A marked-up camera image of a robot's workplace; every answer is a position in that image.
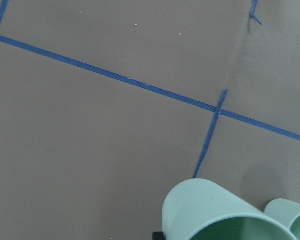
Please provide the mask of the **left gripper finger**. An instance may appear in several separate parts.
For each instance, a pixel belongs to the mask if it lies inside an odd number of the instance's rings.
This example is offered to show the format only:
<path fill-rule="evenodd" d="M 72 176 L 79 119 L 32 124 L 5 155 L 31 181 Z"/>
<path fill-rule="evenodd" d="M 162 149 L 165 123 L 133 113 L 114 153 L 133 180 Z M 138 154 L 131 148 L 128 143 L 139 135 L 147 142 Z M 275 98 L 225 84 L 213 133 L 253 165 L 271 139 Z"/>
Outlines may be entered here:
<path fill-rule="evenodd" d="M 152 240 L 164 240 L 164 232 L 163 231 L 153 232 Z"/>

